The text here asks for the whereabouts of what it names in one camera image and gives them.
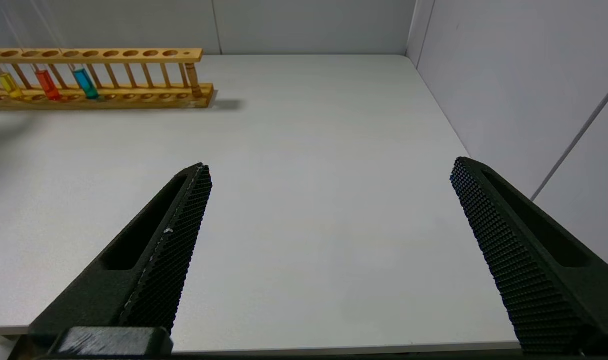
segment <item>blue liquid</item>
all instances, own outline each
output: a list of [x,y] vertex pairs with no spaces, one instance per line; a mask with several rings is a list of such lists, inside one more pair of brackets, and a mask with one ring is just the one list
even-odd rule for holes
[[87,69],[78,68],[77,70],[73,71],[73,76],[75,76],[77,84],[84,91],[84,94],[86,94],[87,99],[97,99],[100,97],[100,94],[98,94],[98,89],[96,89],[96,86],[93,85],[93,82],[87,73]]

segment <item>test tube with blue liquid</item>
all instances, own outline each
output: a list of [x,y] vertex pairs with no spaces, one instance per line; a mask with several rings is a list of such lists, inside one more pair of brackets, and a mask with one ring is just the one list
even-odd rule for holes
[[100,97],[98,89],[96,89],[93,81],[91,81],[86,68],[82,66],[80,66],[80,68],[76,68],[74,64],[69,64],[68,67],[73,73],[73,77],[75,77],[75,81],[79,85],[79,88],[84,91],[84,95],[86,95],[87,99],[93,100]]

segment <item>test tube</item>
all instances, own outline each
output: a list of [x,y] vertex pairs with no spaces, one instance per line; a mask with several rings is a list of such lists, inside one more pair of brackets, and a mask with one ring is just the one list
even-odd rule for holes
[[0,84],[11,98],[22,98],[22,89],[4,64],[0,65]]
[[39,82],[39,86],[44,90],[44,94],[46,94],[48,100],[62,100],[62,95],[60,95],[60,91],[57,86],[55,86],[51,73],[46,69],[40,69],[37,64],[35,64],[33,69],[35,70],[35,77]]
[[75,81],[79,85],[79,88],[84,91],[87,99],[93,100],[100,97],[98,93],[98,89],[93,85],[93,81],[89,77],[89,73],[87,73],[87,69],[84,67],[75,68],[75,65],[69,65],[71,72],[73,72],[73,76],[75,77]]

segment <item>textured gripper pad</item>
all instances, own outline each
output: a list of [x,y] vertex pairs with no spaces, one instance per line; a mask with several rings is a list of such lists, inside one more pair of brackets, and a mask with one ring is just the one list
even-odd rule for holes
[[211,174],[206,166],[206,170],[190,183],[188,194],[165,228],[120,316],[120,326],[162,326],[171,333],[212,187]]
[[524,353],[608,354],[608,265],[488,166],[450,180]]
[[176,174],[30,324],[34,344],[48,348],[73,327],[170,333],[211,192],[209,170],[199,163]]

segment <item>wooden dowel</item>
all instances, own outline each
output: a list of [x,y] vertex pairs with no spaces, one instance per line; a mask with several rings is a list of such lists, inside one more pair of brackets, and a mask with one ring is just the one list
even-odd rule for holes
[[138,84],[135,82],[135,76],[133,76],[130,64],[124,64],[124,69],[126,69],[126,75],[128,75],[128,80],[130,80],[130,87],[133,89],[137,88]]
[[110,82],[112,82],[112,87],[114,89],[119,89],[120,84],[117,82],[117,79],[115,78],[115,74],[113,73],[113,68],[111,68],[111,64],[104,64],[104,66],[106,66],[106,73],[108,73],[108,76],[110,77]]
[[182,82],[185,88],[188,88],[188,81],[186,80],[186,71],[184,69],[184,64],[178,64],[180,67],[180,73],[182,74]]
[[164,82],[166,83],[166,88],[171,89],[171,80],[169,80],[169,72],[167,71],[167,65],[164,63],[159,64],[160,68],[162,68],[162,75],[164,76]]
[[28,79],[26,79],[26,76],[24,75],[22,69],[20,68],[20,65],[12,64],[11,66],[13,67],[13,70],[15,70],[17,75],[20,77],[20,80],[22,80],[22,84],[24,84],[24,86],[26,87],[26,90],[32,89],[33,87],[31,86],[31,83],[28,82]]
[[64,82],[64,79],[62,79],[62,75],[60,75],[58,68],[56,68],[54,64],[48,64],[48,68],[50,69],[51,73],[55,75],[55,79],[57,79],[59,86],[62,87],[62,89],[68,89],[69,86],[66,85],[66,82]]
[[92,64],[86,64],[86,66],[88,66],[88,71],[91,73],[91,76],[93,77],[93,81],[95,82],[95,87],[98,89],[103,89],[104,87],[102,86],[102,82],[100,82],[100,78],[98,77],[98,73],[96,73],[96,69],[93,67]]
[[202,97],[202,89],[200,89],[200,83],[197,80],[197,71],[195,71],[195,64],[186,64],[186,73],[188,73],[188,80],[190,80],[190,90],[195,98]]
[[145,63],[142,63],[142,71],[144,71],[144,76],[146,77],[146,82],[148,83],[148,88],[153,89],[153,80],[151,79],[151,73],[149,72],[149,67],[146,66]]

